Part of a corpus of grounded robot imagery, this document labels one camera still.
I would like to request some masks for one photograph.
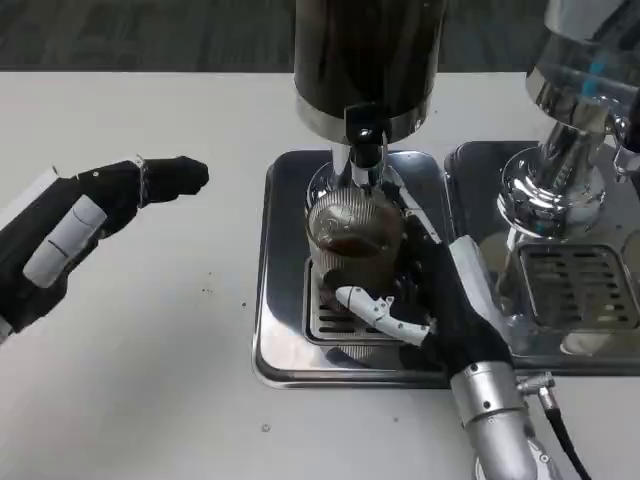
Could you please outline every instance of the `black cable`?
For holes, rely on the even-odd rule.
[[[558,437],[558,442],[560,442],[562,450],[567,454],[573,468],[578,472],[578,476],[580,476],[581,480],[591,480],[589,473],[587,473],[587,469],[584,467],[582,461],[580,461],[580,457],[578,457],[578,454],[576,453],[576,449],[573,446],[567,427],[562,420],[562,413],[560,413],[560,409],[551,408],[549,410],[545,410],[545,415],[547,416],[547,420],[549,420],[556,437]]]

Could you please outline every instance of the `gray carpet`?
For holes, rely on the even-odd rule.
[[[0,69],[288,72],[294,3],[0,0]],[[545,3],[450,0],[440,70],[526,70]]]

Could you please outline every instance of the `white table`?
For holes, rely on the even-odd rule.
[[[49,318],[0,349],[0,478],[470,477],[447,391],[281,391],[251,370],[266,169],[326,147],[293,105],[289,75],[0,75],[0,204],[51,163],[71,175],[185,154],[211,172],[197,197],[104,241]],[[431,111],[403,143],[439,160],[548,126],[522,74],[440,75]],[[640,381],[561,379],[557,392],[592,477],[638,478]]]

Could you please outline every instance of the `black robotic glove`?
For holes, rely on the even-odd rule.
[[[72,178],[50,172],[0,224],[0,320],[19,332],[49,313],[64,298],[69,273],[101,239],[138,209],[195,195],[208,180],[207,166],[187,157],[125,161]]]
[[[349,285],[341,272],[328,272],[324,282],[348,310],[393,338],[414,345],[429,368],[441,365],[451,378],[480,362],[512,363],[509,346],[500,333],[471,305],[449,246],[433,231],[424,212],[400,187],[383,184],[388,199],[405,215],[405,240],[400,269],[417,286],[410,303]],[[411,357],[408,368],[421,362]]]

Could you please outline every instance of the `metal connector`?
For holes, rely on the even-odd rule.
[[[542,387],[538,390],[538,398],[540,399],[540,404],[545,412],[548,412],[549,410],[558,410],[560,408],[551,387]]]
[[[518,382],[518,391],[524,396],[537,395],[541,389],[553,388],[555,386],[556,381],[553,375],[551,375],[551,372],[545,372]]]

